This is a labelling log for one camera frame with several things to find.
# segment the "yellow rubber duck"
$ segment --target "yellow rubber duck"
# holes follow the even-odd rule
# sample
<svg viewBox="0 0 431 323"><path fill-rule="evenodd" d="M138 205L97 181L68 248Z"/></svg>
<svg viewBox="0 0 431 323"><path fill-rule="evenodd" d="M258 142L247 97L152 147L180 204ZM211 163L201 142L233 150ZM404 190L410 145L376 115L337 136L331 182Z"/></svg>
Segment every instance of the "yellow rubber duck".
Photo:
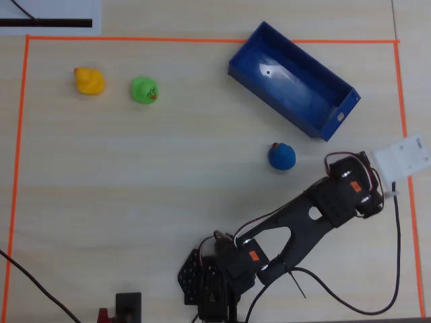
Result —
<svg viewBox="0 0 431 323"><path fill-rule="evenodd" d="M75 69L76 87L83 94L97 96L103 92L105 81L97 69L77 67Z"/></svg>

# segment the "orange tape border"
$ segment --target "orange tape border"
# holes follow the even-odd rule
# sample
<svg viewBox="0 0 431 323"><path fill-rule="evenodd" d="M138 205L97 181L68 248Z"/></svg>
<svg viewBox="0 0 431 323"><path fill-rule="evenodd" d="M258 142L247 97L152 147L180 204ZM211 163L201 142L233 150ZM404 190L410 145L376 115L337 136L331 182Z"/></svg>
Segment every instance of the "orange tape border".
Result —
<svg viewBox="0 0 431 323"><path fill-rule="evenodd" d="M27 66L28 66L28 51L30 46L30 40L110 40L110 41L132 41L132 42L202 42L202 43L245 43L243 39L213 39L213 38L160 38L160 37L81 37L81 36L30 36L26 35L26 45L24 49L24 62L22 66L22 78L21 78L21 93L20 93L20 109L18 112L18 127L16 137L16 148L15 148L15 167L13 171L13 192L12 192L12 204L11 204L11 219L9 226L9 241L7 246L7 254L12 256L13 249L13 233L15 228L15 211L16 201L18 195L18 179L20 172L20 151L21 151L21 136L22 136L22 119L24 113L24 96L26 91L26 78L27 78ZM394 56L395 56L395 69L397 72L397 86L399 96L399 107L401 114L401 126L403 129L403 136L407 136L407 125L405 121L405 109L403 99L403 88L401 83L401 70L399 66L399 53L398 44L399 40L305 40L297 39L293 40L296 44L393 44ZM420 266L420 252L418 242L418 227L416 221L416 208L413 192L413 181L411 177L408 178L409 184L409 197L410 197L410 209L411 209L411 223L413 227L413 244L415 251L415 263L416 263L416 279L418 284L418 299L420 307L420 315L422 318L425 317L425 305L424 296L422 290L422 274ZM9 282L10 282L10 270L11 263L6 263L6 274L5 274L5 286L3 291L3 308L1 312L1 323L6 323L6 312L7 312L7 300L9 295Z"/></svg>

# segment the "blue plastic tray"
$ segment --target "blue plastic tray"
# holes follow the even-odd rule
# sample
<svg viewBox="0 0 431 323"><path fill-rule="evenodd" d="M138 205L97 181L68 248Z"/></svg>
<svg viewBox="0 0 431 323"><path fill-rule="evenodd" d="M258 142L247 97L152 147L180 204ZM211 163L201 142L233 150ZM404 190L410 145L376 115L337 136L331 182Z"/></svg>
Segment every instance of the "blue plastic tray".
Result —
<svg viewBox="0 0 431 323"><path fill-rule="evenodd" d="M325 141L360 100L352 86L266 22L230 60L228 73L309 137Z"/></svg>

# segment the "black stripe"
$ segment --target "black stripe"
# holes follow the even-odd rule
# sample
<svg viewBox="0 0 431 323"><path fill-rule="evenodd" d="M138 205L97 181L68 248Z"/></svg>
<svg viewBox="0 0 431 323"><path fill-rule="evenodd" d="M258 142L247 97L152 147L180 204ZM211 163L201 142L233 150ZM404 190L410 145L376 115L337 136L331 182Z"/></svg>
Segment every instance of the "black stripe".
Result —
<svg viewBox="0 0 431 323"><path fill-rule="evenodd" d="M93 19L0 19L0 27L91 28L93 27Z"/></svg>

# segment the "orange label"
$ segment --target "orange label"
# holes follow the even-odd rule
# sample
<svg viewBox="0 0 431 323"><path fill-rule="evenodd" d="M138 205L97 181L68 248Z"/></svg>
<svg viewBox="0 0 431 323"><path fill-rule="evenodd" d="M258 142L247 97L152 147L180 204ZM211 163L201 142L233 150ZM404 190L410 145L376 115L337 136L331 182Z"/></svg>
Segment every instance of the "orange label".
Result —
<svg viewBox="0 0 431 323"><path fill-rule="evenodd" d="M259 261L259 257L257 256L257 253L253 250L249 252L251 258L253 259L253 261Z"/></svg>
<svg viewBox="0 0 431 323"><path fill-rule="evenodd" d="M357 192L357 193L359 193L362 189L361 189L361 186L359 186L359 184L358 184L358 182L350 182L350 185L352 185L352 187L353 187L353 189Z"/></svg>

